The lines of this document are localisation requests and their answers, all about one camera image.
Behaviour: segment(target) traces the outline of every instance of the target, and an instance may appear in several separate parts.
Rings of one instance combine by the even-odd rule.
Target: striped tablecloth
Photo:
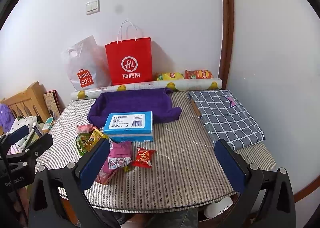
[[[127,173],[120,170],[109,185],[94,182],[91,189],[84,192],[93,207],[128,213],[179,211],[234,193],[188,92],[174,92],[171,97],[173,106],[182,108],[179,120],[154,124],[154,142],[132,144],[133,159],[137,147],[156,150],[152,168],[134,167]],[[62,168],[68,162],[78,161],[76,125],[88,124],[87,114],[94,102],[95,99],[78,100],[67,106],[50,131],[53,146],[39,157],[36,169],[40,165],[48,169]],[[262,142],[236,153],[263,170],[271,170],[276,165]],[[59,191],[67,198],[63,188]]]

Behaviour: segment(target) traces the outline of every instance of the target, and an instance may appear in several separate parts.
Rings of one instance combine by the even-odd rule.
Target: snack package
[[[155,153],[154,150],[148,150],[144,148],[137,148],[138,154],[136,157],[136,160],[132,162],[133,166],[136,167],[147,167],[151,168],[151,157],[153,153]]]
[[[196,70],[196,71],[188,71],[186,70],[184,73],[185,79],[208,79],[213,78],[213,75],[208,70]]]
[[[125,168],[128,171],[128,165],[131,163],[131,142],[125,141],[122,143],[110,142],[110,153],[107,160],[104,162],[95,181],[97,183],[108,185],[111,178],[120,168]]]
[[[80,133],[90,133],[93,131],[96,127],[93,124],[87,124],[87,125],[77,125],[77,134]]]
[[[98,129],[95,129],[92,134],[80,133],[76,137],[76,145],[80,155],[82,156],[85,152],[90,151],[101,138],[108,139],[108,136]]]
[[[181,73],[162,73],[156,78],[157,81],[172,81],[184,79]]]

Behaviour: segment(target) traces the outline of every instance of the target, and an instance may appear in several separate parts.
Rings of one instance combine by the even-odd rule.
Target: light switch
[[[85,4],[85,12],[87,15],[97,13],[100,11],[100,2],[99,0],[90,1]]]

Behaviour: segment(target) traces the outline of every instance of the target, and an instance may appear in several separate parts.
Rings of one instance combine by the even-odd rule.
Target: purple cloth
[[[15,120],[10,108],[5,104],[0,104],[0,126],[2,126],[4,133],[8,132]]]
[[[170,93],[169,88],[104,92],[91,106],[87,119],[102,128],[109,113],[152,111],[154,123],[174,121],[179,118],[181,108],[172,108]]]

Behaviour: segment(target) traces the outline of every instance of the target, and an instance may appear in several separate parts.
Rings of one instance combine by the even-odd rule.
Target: shopping bag
[[[126,22],[131,23],[123,21],[118,32],[118,37],[121,32],[121,40],[117,37],[117,41],[106,45],[112,85],[153,81],[151,38],[138,38],[138,30],[131,23],[136,30],[135,38],[122,40],[122,26]]]
[[[109,86],[108,62],[93,36],[76,43],[61,54],[69,80],[77,91]]]

